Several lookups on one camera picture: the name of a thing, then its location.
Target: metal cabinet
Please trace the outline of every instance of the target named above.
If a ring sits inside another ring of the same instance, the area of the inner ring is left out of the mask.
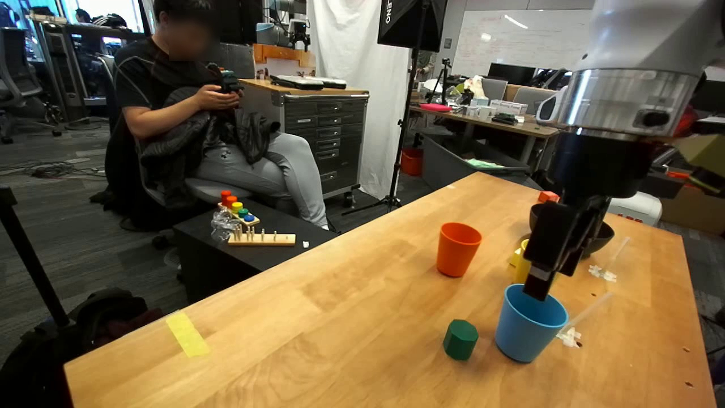
[[[359,188],[366,90],[297,90],[254,79],[244,81],[244,107],[276,119],[283,131],[310,143],[325,197]]]

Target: man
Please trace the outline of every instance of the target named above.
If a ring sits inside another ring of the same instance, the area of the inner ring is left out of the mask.
[[[223,87],[215,85],[218,78],[200,69],[207,63],[192,62],[214,46],[200,41],[200,37],[183,37],[198,31],[181,19],[188,17],[179,14],[186,10],[208,8],[204,0],[157,0],[154,37],[132,44],[115,63],[115,89],[126,130],[140,143],[166,136],[203,112],[240,107],[239,93],[224,93]],[[198,93],[166,107],[171,93],[181,87],[195,87]],[[290,192],[303,221],[329,230],[319,170],[310,145],[300,136],[280,133],[272,138],[268,152],[265,158],[247,164],[235,145],[214,140],[192,178],[272,197]]]

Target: black shirt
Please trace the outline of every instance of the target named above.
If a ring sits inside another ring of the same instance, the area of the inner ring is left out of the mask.
[[[153,41],[135,41],[115,56],[115,103],[126,107],[162,109],[174,89],[218,85],[218,76],[200,65],[169,63]]]

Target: wooden table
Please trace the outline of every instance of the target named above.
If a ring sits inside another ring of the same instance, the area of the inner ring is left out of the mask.
[[[534,190],[471,175],[274,269],[188,307],[204,352],[171,320],[67,365],[76,405],[715,405],[683,239],[609,218],[616,239],[559,297],[582,350],[553,344],[517,365],[495,344],[508,259]],[[486,234],[470,274],[435,273],[440,224]],[[607,283],[588,273],[616,273]],[[445,330],[479,327],[470,364]]]
[[[473,128],[525,136],[524,152],[520,157],[522,164],[530,161],[530,155],[534,152],[538,140],[544,140],[558,131],[556,128],[538,126],[534,119],[525,119],[525,123],[517,123],[517,126],[504,126],[504,123],[493,123],[487,119],[461,115],[461,113],[427,113],[427,115],[435,115],[440,121],[465,123],[468,126],[465,136],[473,136]]]

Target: floor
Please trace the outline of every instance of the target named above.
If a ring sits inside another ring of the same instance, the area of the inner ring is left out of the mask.
[[[67,309],[99,289],[130,289],[158,309],[179,309],[188,300],[174,277],[169,252],[153,247],[153,234],[130,234],[89,197],[104,188],[103,158],[109,138],[104,121],[89,121],[54,138],[35,126],[21,130],[13,145],[0,145],[0,187],[19,197],[19,218],[26,224]],[[404,179],[402,197],[411,201],[430,192]],[[329,201],[331,223],[350,231],[369,223],[388,206],[342,215],[342,199]],[[725,330],[715,320],[725,303],[725,240],[667,226],[685,237],[693,289],[702,315],[702,335],[710,352],[725,348]],[[10,239],[0,234],[0,361],[35,325],[49,320],[24,263]]]

